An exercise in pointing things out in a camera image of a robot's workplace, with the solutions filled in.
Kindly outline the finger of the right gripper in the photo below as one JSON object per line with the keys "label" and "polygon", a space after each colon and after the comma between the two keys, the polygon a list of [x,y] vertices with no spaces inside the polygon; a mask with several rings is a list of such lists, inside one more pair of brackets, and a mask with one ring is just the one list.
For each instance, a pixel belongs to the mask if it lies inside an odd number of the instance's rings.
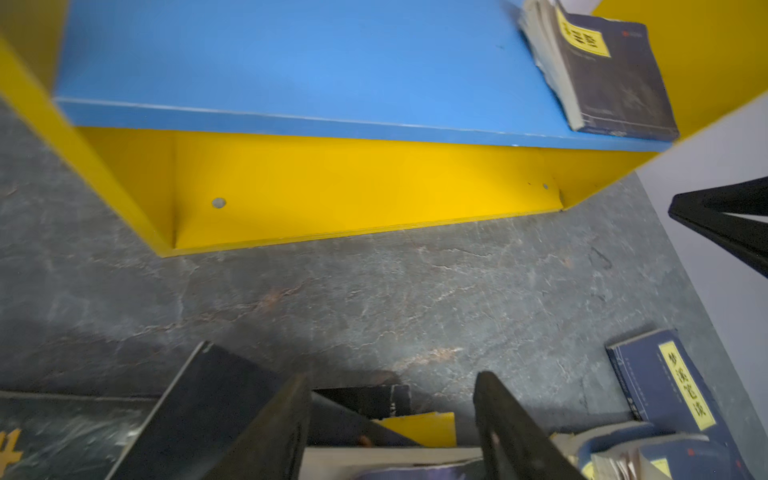
{"label": "finger of the right gripper", "polygon": [[673,197],[668,215],[767,275],[767,179],[709,188]]}

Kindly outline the navy book yellow label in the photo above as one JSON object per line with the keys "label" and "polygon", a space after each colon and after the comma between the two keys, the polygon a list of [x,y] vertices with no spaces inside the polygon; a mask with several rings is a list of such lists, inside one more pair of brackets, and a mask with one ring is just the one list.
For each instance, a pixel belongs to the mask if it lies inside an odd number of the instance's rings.
{"label": "navy book yellow label", "polygon": [[637,419],[673,432],[704,434],[728,449],[726,472],[733,479],[753,477],[722,410],[676,330],[649,331],[605,349]]}
{"label": "navy book yellow label", "polygon": [[704,434],[627,421],[550,440],[586,479],[743,479],[738,462]]}
{"label": "navy book yellow label", "polygon": [[526,1],[518,24],[571,130],[673,142],[680,136],[645,25]]}

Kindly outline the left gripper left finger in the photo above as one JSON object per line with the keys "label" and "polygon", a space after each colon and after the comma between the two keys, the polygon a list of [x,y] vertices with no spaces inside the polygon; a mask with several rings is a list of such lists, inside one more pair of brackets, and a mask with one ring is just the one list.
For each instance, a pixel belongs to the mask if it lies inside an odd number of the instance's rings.
{"label": "left gripper left finger", "polygon": [[307,377],[290,377],[205,477],[298,478],[307,444],[310,406]]}

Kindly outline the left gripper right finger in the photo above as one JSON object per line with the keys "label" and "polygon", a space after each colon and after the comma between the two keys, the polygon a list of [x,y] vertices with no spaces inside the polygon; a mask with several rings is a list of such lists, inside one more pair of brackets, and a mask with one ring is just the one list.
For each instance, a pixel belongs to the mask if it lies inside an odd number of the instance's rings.
{"label": "left gripper right finger", "polygon": [[473,404],[488,479],[583,479],[493,372],[477,375]]}

